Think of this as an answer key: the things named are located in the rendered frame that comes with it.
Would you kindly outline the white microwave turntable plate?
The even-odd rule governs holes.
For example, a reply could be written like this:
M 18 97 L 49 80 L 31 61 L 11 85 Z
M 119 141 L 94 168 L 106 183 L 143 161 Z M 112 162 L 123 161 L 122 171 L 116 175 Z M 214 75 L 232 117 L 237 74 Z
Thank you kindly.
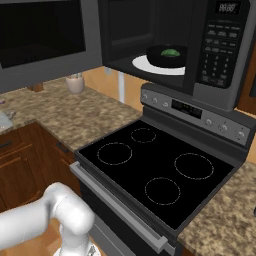
M 153 66 L 149 63 L 147 56 L 142 55 L 139 57 L 136 57 L 132 60 L 132 64 L 134 67 L 136 67 L 139 70 L 152 73 L 152 74 L 158 74 L 158 75 L 170 75 L 170 76 L 180 76 L 185 74 L 185 68 L 160 68 Z

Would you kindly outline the black bowl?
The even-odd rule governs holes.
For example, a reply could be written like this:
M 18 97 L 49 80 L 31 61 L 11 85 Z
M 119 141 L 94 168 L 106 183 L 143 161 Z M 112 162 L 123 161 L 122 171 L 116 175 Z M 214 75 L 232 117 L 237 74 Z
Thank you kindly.
M 180 56 L 162 56 L 161 52 L 165 49 L 175 49 Z M 146 50 L 146 56 L 150 64 L 161 68 L 181 68 L 186 64 L 187 48 L 181 45 L 155 45 Z

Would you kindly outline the green broccoli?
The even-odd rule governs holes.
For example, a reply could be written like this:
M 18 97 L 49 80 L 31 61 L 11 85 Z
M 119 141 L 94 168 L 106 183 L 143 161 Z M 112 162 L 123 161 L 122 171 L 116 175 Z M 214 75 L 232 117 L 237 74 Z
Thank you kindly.
M 165 49 L 161 52 L 162 56 L 177 57 L 180 53 L 175 49 Z

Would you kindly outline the black oven door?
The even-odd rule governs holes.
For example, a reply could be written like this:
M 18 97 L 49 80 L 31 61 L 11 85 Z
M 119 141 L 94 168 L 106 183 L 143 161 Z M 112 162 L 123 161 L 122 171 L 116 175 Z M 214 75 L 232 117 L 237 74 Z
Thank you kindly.
M 96 228 L 102 249 L 108 256 L 173 256 L 166 250 L 157 253 L 136 234 L 85 184 L 80 183 L 82 199 L 94 211 Z

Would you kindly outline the grey microwave oven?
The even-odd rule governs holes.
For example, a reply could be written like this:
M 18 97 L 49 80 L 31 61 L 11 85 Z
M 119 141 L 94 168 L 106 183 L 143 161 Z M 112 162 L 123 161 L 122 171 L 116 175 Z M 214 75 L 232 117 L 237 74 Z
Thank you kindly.
M 98 0 L 103 65 L 231 111 L 256 34 L 256 0 Z M 187 48 L 184 75 L 133 66 L 155 45 Z

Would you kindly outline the brown wooden cupboard door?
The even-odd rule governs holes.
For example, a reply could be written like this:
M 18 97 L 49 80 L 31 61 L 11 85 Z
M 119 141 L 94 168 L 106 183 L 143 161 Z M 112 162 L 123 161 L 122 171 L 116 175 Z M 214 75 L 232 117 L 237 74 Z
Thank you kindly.
M 38 199 L 45 187 L 32 145 L 0 157 L 0 212 Z

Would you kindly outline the steel sink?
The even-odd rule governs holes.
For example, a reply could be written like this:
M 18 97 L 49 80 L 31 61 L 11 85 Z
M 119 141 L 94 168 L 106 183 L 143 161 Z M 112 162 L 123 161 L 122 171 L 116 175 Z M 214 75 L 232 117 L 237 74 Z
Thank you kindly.
M 13 127 L 13 122 L 8 118 L 8 116 L 0 111 L 0 132 L 5 131 Z

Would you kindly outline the grey microwave door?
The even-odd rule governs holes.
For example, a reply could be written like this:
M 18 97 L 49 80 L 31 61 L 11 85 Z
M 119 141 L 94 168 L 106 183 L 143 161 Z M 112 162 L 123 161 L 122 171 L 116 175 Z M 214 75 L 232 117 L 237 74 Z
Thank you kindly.
M 97 0 L 0 0 L 0 93 L 101 65 Z

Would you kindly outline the black glass hob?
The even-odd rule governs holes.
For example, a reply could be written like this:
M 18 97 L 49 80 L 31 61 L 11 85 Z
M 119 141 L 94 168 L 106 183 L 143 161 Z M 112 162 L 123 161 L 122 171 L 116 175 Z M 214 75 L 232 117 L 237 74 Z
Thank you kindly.
M 183 228 L 233 166 L 142 121 L 76 152 L 81 166 L 133 211 Z

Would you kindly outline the cream utensil pot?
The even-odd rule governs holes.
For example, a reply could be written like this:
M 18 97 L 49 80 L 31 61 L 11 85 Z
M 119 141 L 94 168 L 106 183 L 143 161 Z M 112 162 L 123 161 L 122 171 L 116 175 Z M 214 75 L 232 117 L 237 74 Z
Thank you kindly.
M 72 94 L 80 94 L 84 90 L 84 79 L 81 73 L 67 76 L 65 78 L 67 89 Z

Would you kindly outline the brown wooden drawer front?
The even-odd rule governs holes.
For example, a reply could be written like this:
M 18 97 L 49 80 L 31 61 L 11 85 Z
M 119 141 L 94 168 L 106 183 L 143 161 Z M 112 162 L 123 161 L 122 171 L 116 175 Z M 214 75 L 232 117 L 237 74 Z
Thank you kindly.
M 62 142 L 57 140 L 49 131 L 47 131 L 41 125 L 36 124 L 36 127 L 40 132 L 43 143 L 45 144 L 45 148 L 51 151 L 56 150 L 69 162 L 74 162 L 74 153 L 68 147 L 66 147 Z
M 33 142 L 27 126 L 0 135 L 0 144 L 8 140 L 12 140 L 12 144 L 0 149 L 0 159 L 16 153 L 24 153 L 26 156 L 35 155 Z

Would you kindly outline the grey stove control panel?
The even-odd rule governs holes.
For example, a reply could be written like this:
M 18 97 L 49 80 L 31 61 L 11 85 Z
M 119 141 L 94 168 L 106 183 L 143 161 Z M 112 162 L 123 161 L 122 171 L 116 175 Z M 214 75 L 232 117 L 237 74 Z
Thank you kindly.
M 141 87 L 141 103 L 186 121 L 228 141 L 249 147 L 256 132 L 256 120 L 242 113 L 225 112 L 196 105 L 193 100 L 155 84 Z

